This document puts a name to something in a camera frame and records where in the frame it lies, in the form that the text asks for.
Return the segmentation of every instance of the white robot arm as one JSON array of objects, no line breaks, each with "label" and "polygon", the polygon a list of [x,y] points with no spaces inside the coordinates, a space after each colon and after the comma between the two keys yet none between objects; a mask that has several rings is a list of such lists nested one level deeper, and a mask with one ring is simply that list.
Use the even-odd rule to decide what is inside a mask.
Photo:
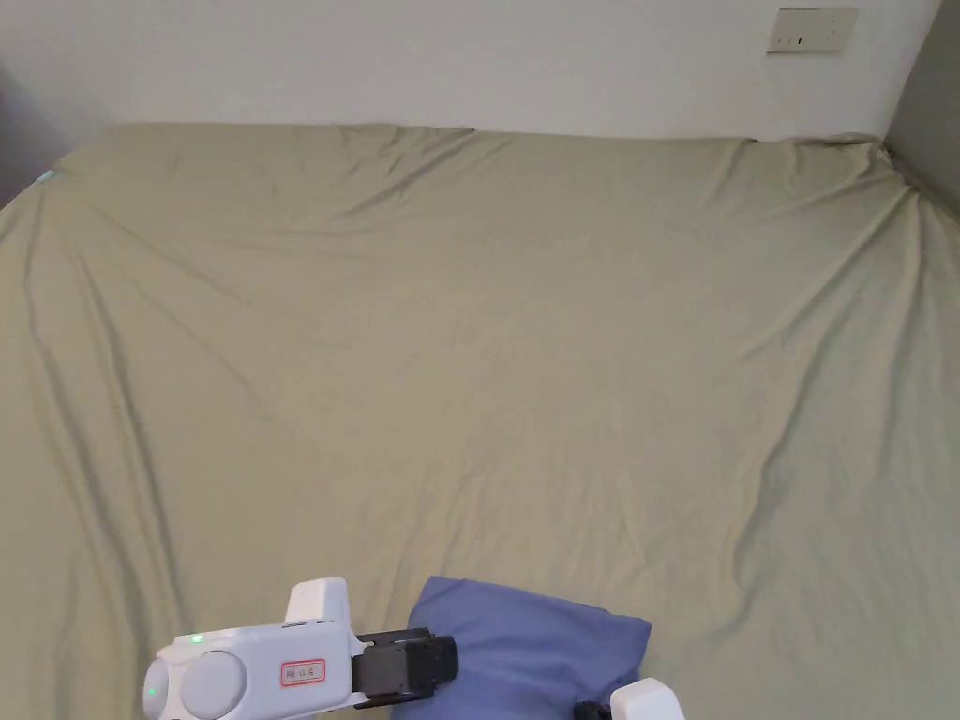
[{"label": "white robot arm", "polygon": [[[347,582],[300,583],[282,625],[177,637],[143,685],[148,720],[294,720],[431,697],[459,669],[456,643],[421,628],[356,636]],[[654,680],[611,698],[614,720],[684,720]]]}]

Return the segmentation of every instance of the blue pillow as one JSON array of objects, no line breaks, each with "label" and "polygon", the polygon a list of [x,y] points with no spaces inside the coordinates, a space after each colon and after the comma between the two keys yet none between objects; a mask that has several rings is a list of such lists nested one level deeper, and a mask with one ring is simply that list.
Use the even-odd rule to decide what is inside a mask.
[{"label": "blue pillow", "polygon": [[393,720],[570,720],[636,682],[650,623],[471,580],[430,578],[409,627],[453,636],[460,674]]}]

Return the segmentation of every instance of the wall switch panel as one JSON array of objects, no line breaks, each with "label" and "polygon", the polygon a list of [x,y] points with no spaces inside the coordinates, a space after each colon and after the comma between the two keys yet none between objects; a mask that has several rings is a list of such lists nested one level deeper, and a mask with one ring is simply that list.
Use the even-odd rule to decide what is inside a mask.
[{"label": "wall switch panel", "polygon": [[843,52],[856,14],[857,8],[780,8],[767,54]]}]

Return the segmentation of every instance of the red label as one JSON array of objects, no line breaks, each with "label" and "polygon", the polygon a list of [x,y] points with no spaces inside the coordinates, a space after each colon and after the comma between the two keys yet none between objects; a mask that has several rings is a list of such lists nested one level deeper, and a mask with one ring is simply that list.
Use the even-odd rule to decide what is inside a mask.
[{"label": "red label", "polygon": [[326,660],[298,660],[280,666],[280,687],[312,685],[326,680]]}]

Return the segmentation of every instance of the bed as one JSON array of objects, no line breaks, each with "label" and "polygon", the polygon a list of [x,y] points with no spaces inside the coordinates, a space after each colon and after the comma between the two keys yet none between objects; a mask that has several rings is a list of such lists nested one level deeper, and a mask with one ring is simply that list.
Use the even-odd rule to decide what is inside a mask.
[{"label": "bed", "polygon": [[0,213],[4,714],[444,575],[691,719],[955,718],[958,243],[866,137],[117,128]]}]

